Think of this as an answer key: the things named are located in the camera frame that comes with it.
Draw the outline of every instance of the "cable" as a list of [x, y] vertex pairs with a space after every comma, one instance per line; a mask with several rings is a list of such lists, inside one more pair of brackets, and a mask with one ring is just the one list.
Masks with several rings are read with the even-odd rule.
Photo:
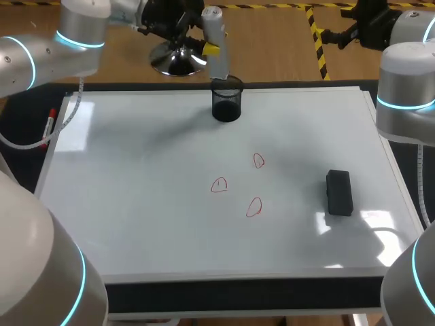
[[79, 81], [79, 92], [77, 95], [77, 101], [75, 102], [75, 106], [74, 106], [74, 110], [71, 112], [71, 114], [69, 115], [68, 119], [62, 124], [62, 126], [60, 126], [57, 130], [55, 130], [54, 132], [52, 132], [49, 136], [47, 136], [45, 139], [42, 139], [34, 144], [30, 144], [30, 145], [17, 145], [14, 144], [10, 141], [8, 141], [1, 133], [0, 133], [0, 141], [2, 143], [5, 143], [7, 146], [12, 147], [14, 149], [21, 149], [21, 150], [26, 150], [26, 149], [32, 149], [35, 147], [39, 147], [42, 144], [46, 144], [48, 143], [51, 138], [57, 136], [60, 134], [60, 132], [66, 127], [68, 126], [69, 122], [73, 119], [73, 117], [75, 116], [75, 114], [77, 113], [77, 110], [80, 106], [80, 103], [82, 101], [82, 94], [83, 94], [83, 86], [84, 86], [84, 78], [81, 77], [80, 81]]
[[430, 226], [430, 220], [428, 217], [428, 212], [426, 211], [426, 205], [424, 204], [424, 193], [423, 193], [423, 145], [418, 145], [417, 180], [418, 180], [418, 193], [419, 193], [421, 216], [423, 217], [424, 223], [428, 228]]

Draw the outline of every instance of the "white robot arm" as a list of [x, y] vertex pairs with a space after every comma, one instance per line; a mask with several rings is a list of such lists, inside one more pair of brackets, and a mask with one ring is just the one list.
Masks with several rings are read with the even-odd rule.
[[64, 0], [53, 39], [0, 38], [0, 98], [64, 77], [95, 73], [110, 14], [109, 0]]

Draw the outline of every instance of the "yellow black hazard tape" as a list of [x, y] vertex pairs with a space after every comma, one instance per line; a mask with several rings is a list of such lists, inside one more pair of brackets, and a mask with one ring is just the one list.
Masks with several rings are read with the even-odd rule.
[[[329, 8], [343, 8], [351, 10], [356, 3], [350, 2], [336, 2], [336, 3], [272, 3], [268, 5], [216, 5], [222, 9], [268, 9], [268, 8], [304, 8], [304, 7], [329, 7]], [[391, 7], [433, 7], [433, 3], [388, 3]]]
[[311, 34], [313, 35], [315, 53], [317, 55], [317, 63], [319, 66], [321, 78], [323, 80], [331, 80], [328, 74], [328, 70], [326, 68], [326, 60], [321, 38], [317, 34], [317, 26], [314, 21], [313, 7], [305, 7], [305, 14], [307, 15], [308, 23], [310, 24]]

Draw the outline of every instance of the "black eraser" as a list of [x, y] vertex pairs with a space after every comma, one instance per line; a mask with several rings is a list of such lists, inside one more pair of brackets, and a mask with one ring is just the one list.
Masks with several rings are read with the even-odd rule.
[[329, 170], [326, 175], [326, 195], [331, 215], [351, 216], [353, 200], [348, 171]]

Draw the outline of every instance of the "whiteboard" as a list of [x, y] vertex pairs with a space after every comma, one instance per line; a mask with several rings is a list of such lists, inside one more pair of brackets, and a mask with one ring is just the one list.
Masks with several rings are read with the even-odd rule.
[[359, 88], [245, 90], [228, 124], [210, 91], [85, 92], [37, 195], [106, 283], [382, 276], [422, 229], [374, 119]]

